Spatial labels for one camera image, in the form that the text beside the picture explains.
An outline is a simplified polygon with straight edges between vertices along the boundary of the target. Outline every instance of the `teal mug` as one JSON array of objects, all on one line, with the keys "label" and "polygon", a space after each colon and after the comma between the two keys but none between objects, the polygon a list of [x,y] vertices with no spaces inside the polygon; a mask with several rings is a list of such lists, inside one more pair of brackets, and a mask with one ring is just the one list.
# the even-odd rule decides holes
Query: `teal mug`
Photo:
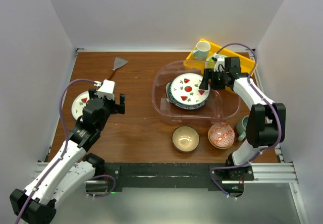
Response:
[{"label": "teal mug", "polygon": [[211,45],[207,41],[199,41],[196,44],[196,49],[192,52],[192,56],[197,60],[206,60],[208,53],[210,52]]},{"label": "teal mug", "polygon": [[238,140],[241,142],[246,137],[246,127],[248,124],[249,116],[242,118],[237,124],[237,132],[239,134]]}]

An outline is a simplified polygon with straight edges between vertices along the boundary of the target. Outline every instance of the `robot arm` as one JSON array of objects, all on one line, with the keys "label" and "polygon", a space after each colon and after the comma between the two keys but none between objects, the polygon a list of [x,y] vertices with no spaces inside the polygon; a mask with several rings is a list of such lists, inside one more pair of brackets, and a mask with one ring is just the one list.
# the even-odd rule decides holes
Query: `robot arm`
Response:
[{"label": "robot arm", "polygon": [[[61,157],[66,142],[42,173],[24,190],[14,190],[10,201],[14,213],[18,215],[27,198],[34,192],[22,219],[30,224],[50,223],[58,205],[83,182],[94,175],[103,174],[104,160],[94,154],[84,157],[91,146],[99,139],[101,131],[111,114],[125,113],[125,96],[120,95],[120,104],[116,104],[115,83],[104,80],[98,90],[89,89],[90,99],[69,133],[66,153]],[[49,170],[38,188],[39,179]]]},{"label": "robot arm", "polygon": [[[204,70],[200,89],[206,89],[209,80],[211,80],[211,88],[215,90],[225,89],[228,86],[242,98],[250,109],[246,127],[246,140],[237,151],[230,154],[227,160],[227,165],[241,165],[248,162],[260,149],[272,146],[277,140],[277,122],[264,99],[274,107],[279,116],[282,126],[280,142],[285,138],[286,108],[282,103],[274,103],[274,101],[264,95],[253,83],[252,79],[250,79],[250,83],[248,82],[248,74],[241,72],[240,59],[238,57],[223,58],[221,62],[216,63],[216,65],[220,64],[223,66],[223,71],[220,71],[219,67]],[[272,122],[266,124],[266,118],[272,120]]]}]

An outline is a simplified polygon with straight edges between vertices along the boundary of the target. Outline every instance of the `gray floor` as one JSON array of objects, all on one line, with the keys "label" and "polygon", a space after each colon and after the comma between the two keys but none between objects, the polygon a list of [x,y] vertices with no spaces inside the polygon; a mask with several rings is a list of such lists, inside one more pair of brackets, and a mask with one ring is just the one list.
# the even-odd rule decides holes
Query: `gray floor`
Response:
[{"label": "gray floor", "polygon": [[248,184],[237,201],[204,189],[129,188],[92,199],[82,186],[63,203],[59,223],[300,223],[288,184]]}]

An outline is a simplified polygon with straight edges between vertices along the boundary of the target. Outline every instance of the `wooden table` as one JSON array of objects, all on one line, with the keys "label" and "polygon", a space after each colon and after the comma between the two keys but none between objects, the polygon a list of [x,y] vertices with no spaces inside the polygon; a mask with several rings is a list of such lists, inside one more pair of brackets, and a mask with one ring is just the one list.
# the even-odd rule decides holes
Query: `wooden table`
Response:
[{"label": "wooden table", "polygon": [[[164,65],[183,60],[187,52],[80,52],[71,80],[87,78],[102,81],[113,67],[115,57],[129,62],[116,71],[116,95],[126,95],[126,114],[111,115],[101,133],[101,138],[92,146],[92,152],[106,162],[225,162],[228,155],[237,150],[241,142],[220,150],[207,138],[208,127],[194,126],[200,135],[200,144],[194,152],[180,153],[172,144],[172,133],[178,126],[162,123],[151,103],[151,89],[156,73]],[[71,104],[81,92],[93,87],[89,83],[78,83],[68,90],[63,106],[68,129],[75,120],[71,115]],[[249,109],[243,103],[236,117],[227,123],[233,129]],[[61,123],[58,124],[49,160],[57,153],[64,141]],[[268,150],[255,162],[277,162],[274,150]]]}]

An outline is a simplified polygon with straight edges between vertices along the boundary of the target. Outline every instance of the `white wall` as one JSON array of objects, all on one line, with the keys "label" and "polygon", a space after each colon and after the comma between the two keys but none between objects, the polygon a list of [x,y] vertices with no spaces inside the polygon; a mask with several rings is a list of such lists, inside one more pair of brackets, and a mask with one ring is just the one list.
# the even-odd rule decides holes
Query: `white wall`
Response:
[{"label": "white wall", "polygon": [[284,0],[257,48],[265,92],[287,108],[282,150],[311,223],[323,218],[322,38],[323,0]]},{"label": "white wall", "polygon": [[260,42],[283,0],[51,0],[75,47],[188,49]]},{"label": "white wall", "polygon": [[0,0],[0,222],[44,160],[74,50],[50,0]]}]

